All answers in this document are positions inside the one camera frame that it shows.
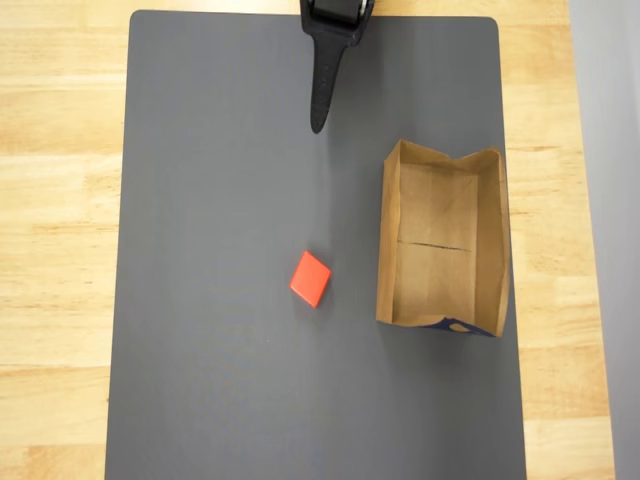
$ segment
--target wooden surface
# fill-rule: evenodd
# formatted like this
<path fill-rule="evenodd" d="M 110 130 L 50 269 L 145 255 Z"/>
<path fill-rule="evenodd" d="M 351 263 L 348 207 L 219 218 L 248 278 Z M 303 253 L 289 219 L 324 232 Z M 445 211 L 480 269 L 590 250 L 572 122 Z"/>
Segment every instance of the wooden surface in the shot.
<path fill-rule="evenodd" d="M 0 0 L 0 478 L 102 478 L 130 14 L 297 0 Z M 529 479 L 613 478 L 566 0 L 378 0 L 500 26 Z"/>

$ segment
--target dark gray board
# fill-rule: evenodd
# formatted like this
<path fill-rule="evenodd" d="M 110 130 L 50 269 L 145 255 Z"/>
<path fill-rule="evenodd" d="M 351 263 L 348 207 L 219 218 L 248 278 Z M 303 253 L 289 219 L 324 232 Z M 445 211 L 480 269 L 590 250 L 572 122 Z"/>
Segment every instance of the dark gray board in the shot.
<path fill-rule="evenodd" d="M 318 136 L 312 53 L 297 17 L 134 14 L 106 477 L 523 478 L 513 296 L 502 339 L 375 321 L 382 163 L 504 149 L 497 27 L 373 18 Z"/>

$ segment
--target red block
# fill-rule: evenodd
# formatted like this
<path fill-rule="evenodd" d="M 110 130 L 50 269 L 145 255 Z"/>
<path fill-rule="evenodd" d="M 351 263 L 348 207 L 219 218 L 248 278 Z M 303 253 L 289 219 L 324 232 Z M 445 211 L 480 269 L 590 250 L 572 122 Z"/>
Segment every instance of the red block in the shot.
<path fill-rule="evenodd" d="M 316 308 L 330 276 L 331 270 L 305 250 L 289 287 Z"/>

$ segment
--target wood grain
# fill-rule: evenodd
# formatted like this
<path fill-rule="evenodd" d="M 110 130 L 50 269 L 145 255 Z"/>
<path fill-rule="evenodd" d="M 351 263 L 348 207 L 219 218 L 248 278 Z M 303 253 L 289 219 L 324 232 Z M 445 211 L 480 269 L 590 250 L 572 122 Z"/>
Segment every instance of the wood grain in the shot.
<path fill-rule="evenodd" d="M 0 0 L 0 478 L 104 473 L 126 46 L 140 8 L 296 0 Z M 378 0 L 500 27 L 530 479 L 614 477 L 566 0 Z"/>

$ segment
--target brown paper bag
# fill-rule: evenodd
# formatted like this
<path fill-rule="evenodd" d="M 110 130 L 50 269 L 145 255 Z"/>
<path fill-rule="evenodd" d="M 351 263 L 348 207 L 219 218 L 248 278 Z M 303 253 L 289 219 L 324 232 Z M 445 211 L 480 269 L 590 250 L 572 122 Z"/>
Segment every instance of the brown paper bag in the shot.
<path fill-rule="evenodd" d="M 376 318 L 499 337 L 509 255 L 500 152 L 452 160 L 398 142 L 384 162 Z"/>

